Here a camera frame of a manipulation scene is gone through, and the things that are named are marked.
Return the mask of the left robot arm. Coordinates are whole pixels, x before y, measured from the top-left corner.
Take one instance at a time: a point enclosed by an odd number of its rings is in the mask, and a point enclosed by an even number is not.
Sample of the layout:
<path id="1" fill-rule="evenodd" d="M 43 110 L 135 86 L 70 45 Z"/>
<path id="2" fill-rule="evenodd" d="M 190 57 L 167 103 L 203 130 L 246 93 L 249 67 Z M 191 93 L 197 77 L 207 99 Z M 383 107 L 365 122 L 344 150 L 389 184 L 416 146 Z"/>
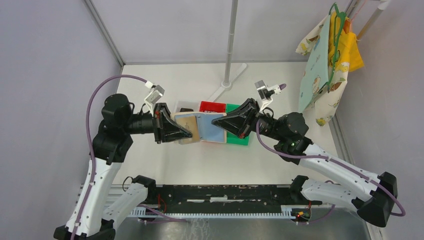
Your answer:
<path id="1" fill-rule="evenodd" d="M 128 150 L 132 135 L 153 134 L 156 143 L 169 143 L 191 138 L 190 131 L 171 119 L 165 103 L 156 103 L 153 112 L 134 113 L 134 104 L 126 95 L 117 93 L 104 101 L 103 120 L 91 139 L 93 158 L 73 214 L 65 225 L 55 229 L 57 240 L 113 240 L 116 231 L 129 214 L 144 202 L 157 198 L 156 181 L 138 175 L 114 203 L 106 201 Z"/>

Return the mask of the beige card holder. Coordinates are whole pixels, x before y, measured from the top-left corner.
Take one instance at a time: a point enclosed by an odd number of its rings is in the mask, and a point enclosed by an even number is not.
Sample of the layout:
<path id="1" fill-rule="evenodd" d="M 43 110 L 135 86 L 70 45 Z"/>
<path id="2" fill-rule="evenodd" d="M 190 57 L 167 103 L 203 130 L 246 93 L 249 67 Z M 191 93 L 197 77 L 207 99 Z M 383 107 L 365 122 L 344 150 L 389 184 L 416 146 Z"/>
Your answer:
<path id="1" fill-rule="evenodd" d="M 212 120 L 226 116 L 224 112 L 176 112 L 171 117 L 176 122 L 176 116 L 195 116 L 197 121 L 200 142 L 221 143 L 227 142 L 227 133 L 225 130 L 212 125 Z"/>

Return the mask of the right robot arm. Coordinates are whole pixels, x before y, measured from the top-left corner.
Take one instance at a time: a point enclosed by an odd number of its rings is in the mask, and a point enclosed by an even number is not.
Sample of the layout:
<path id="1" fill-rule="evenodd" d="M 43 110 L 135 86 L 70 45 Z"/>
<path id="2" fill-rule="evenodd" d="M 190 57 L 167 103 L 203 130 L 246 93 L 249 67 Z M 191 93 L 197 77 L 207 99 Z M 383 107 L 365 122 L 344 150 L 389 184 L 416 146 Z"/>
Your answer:
<path id="1" fill-rule="evenodd" d="M 330 179 L 330 183 L 325 183 L 297 176 L 288 191 L 295 204 L 309 200 L 339 205 L 380 228 L 387 226 L 389 218 L 395 215 L 393 208 L 400 205 L 397 178 L 393 174 L 370 172 L 328 153 L 306 136 L 309 128 L 299 112 L 274 118 L 269 107 L 260 109 L 257 101 L 249 98 L 211 123 L 241 139 L 254 132 L 258 139 L 276 140 L 270 152 Z"/>

